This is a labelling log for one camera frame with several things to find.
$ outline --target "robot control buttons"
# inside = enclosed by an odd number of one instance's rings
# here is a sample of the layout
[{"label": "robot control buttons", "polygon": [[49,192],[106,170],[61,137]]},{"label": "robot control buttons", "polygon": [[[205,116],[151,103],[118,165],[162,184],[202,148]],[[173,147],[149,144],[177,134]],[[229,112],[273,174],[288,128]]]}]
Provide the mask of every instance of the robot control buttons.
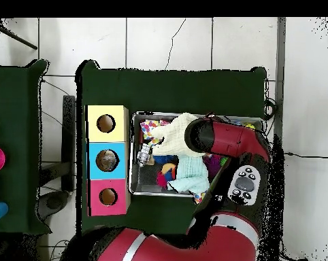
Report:
[{"label": "robot control buttons", "polygon": [[261,176],[250,165],[240,167],[233,176],[228,198],[239,205],[253,205],[256,202]]},{"label": "robot control buttons", "polygon": [[247,193],[247,192],[244,192],[243,193],[243,197],[245,198],[245,199],[251,199],[251,195],[250,195],[250,193]]},{"label": "robot control buttons", "polygon": [[245,177],[239,177],[235,182],[235,187],[239,188],[240,190],[250,192],[254,190],[255,186],[252,180],[249,180],[248,178]]},{"label": "robot control buttons", "polygon": [[242,192],[238,189],[233,190],[233,195],[240,195]]}]

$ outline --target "white cloth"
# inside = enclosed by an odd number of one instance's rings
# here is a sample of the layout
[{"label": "white cloth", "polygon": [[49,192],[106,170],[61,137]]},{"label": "white cloth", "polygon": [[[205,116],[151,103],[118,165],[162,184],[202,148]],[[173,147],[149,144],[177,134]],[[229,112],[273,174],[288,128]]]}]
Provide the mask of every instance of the white cloth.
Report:
[{"label": "white cloth", "polygon": [[190,157],[202,157],[205,153],[197,153],[190,150],[184,142],[184,132],[187,126],[197,117],[190,113],[183,113],[166,126],[158,126],[151,131],[153,137],[164,141],[152,149],[155,156],[163,155],[187,155]]}]

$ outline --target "pink block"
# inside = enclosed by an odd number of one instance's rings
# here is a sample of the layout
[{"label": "pink block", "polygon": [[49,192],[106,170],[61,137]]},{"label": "pink block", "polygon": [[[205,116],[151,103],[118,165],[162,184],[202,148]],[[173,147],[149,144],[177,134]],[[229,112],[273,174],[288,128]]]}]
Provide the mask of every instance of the pink block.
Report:
[{"label": "pink block", "polygon": [[[100,192],[111,188],[117,193],[117,200],[113,205],[104,205],[100,201]],[[126,214],[130,196],[125,179],[91,180],[91,216]]]}]

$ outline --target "light blue cloth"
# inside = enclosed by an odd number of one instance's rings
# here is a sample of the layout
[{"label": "light blue cloth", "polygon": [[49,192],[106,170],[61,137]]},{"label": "light blue cloth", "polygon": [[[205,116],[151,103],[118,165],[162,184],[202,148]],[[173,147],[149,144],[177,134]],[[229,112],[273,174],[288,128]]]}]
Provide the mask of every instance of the light blue cloth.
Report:
[{"label": "light blue cloth", "polygon": [[176,179],[167,182],[167,189],[178,192],[190,191],[200,195],[209,189],[208,169],[202,157],[178,156]]}]

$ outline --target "metal tray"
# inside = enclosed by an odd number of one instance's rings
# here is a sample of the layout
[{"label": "metal tray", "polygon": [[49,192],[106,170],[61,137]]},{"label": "metal tray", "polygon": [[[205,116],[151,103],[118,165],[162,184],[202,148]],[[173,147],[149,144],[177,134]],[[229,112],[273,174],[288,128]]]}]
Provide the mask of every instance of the metal tray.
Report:
[{"label": "metal tray", "polygon": [[[155,163],[154,165],[144,165],[139,167],[137,164],[136,156],[140,150],[141,144],[140,137],[140,123],[145,120],[167,120],[172,121],[180,114],[169,114],[161,112],[136,112],[131,119],[131,148],[129,158],[129,190],[134,195],[148,195],[148,196],[172,196],[172,197],[193,197],[192,194],[187,192],[177,193],[173,190],[166,190],[156,184],[157,173],[161,170],[162,165]],[[240,122],[241,124],[250,123],[255,126],[257,130],[263,130],[265,127],[264,120],[260,118],[247,118],[247,117],[226,117],[219,116],[220,118],[231,121]]]}]

